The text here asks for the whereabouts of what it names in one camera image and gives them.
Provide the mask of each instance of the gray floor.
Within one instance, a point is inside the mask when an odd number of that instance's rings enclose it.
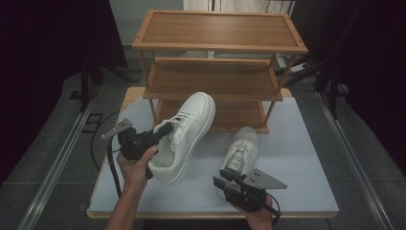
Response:
[[[128,75],[141,79],[139,60],[127,52]],[[102,114],[103,119],[118,111],[125,91],[141,83],[127,82],[103,70],[105,80],[100,87],[91,113]],[[325,170],[328,182],[340,208],[335,218],[283,218],[276,229],[380,229],[370,203],[349,166],[344,151],[328,122],[322,104],[312,90],[315,77],[288,87],[301,109],[305,125]],[[0,229],[15,229],[24,217],[44,176],[50,169],[79,115],[80,101],[70,100],[71,93],[80,91],[79,76],[68,79],[54,113],[38,134],[27,153],[4,182],[0,190]],[[338,100],[338,122],[343,128],[353,151],[377,196],[384,204],[394,229],[406,225],[406,179],[396,168],[391,157],[379,144],[373,133],[346,104]],[[100,136],[116,122],[118,114],[106,119],[97,133]],[[85,125],[84,130],[94,129]],[[56,187],[42,212],[35,229],[102,229],[105,219],[91,219],[85,208],[92,195],[98,170],[90,153],[91,146],[98,165],[102,163],[106,144],[92,133],[83,132],[63,169]],[[140,220],[135,229],[242,229],[237,220]]]

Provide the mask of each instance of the human hand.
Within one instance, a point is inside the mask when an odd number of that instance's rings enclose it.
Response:
[[[268,195],[266,197],[266,203],[272,207],[272,198]],[[233,205],[239,210],[245,217],[247,217],[248,224],[252,230],[272,230],[272,213],[265,208],[261,208],[259,211],[248,213],[245,210]]]
[[[124,178],[124,189],[136,190],[141,193],[147,185],[147,163],[157,151],[157,147],[149,148],[140,160],[127,160],[120,152],[117,156],[120,170]]]

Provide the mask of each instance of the shoe rack shelf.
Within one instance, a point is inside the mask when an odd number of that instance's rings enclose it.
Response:
[[[177,113],[197,91],[211,95],[216,113],[211,131],[235,132],[249,126],[269,132],[267,121],[296,55],[307,49],[287,14],[205,11],[148,11],[133,44],[139,50],[156,124]],[[156,57],[155,51],[221,51],[271,54],[269,59]],[[148,66],[145,51],[151,51]],[[276,54],[291,59],[278,80]],[[152,100],[159,100],[155,110]],[[272,102],[263,110],[262,102]]]

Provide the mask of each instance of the black curtain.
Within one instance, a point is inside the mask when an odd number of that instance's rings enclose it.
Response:
[[[126,60],[108,0],[3,0],[0,31],[4,181],[52,113],[67,78],[85,61],[98,69],[126,67]],[[90,74],[102,83],[97,71]]]
[[[361,2],[365,9],[343,48],[340,73],[348,103],[406,172],[406,7],[400,2]]]

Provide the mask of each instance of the metal rail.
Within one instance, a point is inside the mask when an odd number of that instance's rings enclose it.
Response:
[[[92,90],[91,98],[88,105],[79,114],[75,122],[75,125],[73,126],[71,132],[69,133],[69,136],[67,137],[65,143],[63,144],[61,150],[59,151],[56,160],[54,161],[51,168],[48,170],[44,180],[42,181],[39,189],[35,194],[32,203],[28,207],[23,219],[21,219],[17,229],[29,230],[35,228],[55,188],[55,185],[60,177],[60,174],[62,173],[63,168],[65,167],[69,156],[71,155],[72,149],[78,140],[81,130],[83,129],[84,124],[86,123],[86,119],[93,107],[93,104],[99,91],[100,91],[99,86],[95,86],[95,88]]]
[[[344,155],[349,163],[352,173],[358,184],[360,185],[365,199],[367,200],[371,208],[376,223],[379,225],[380,229],[394,229],[382,201],[376,194],[372,183],[362,169],[361,164],[359,163],[350,145],[350,142],[347,139],[346,134],[344,133],[343,129],[341,129],[340,123],[336,119],[334,119],[333,115],[329,112],[325,94],[316,92],[316,96],[325,112],[325,115],[332,131],[334,132],[335,137],[337,138],[341,148],[343,149]]]

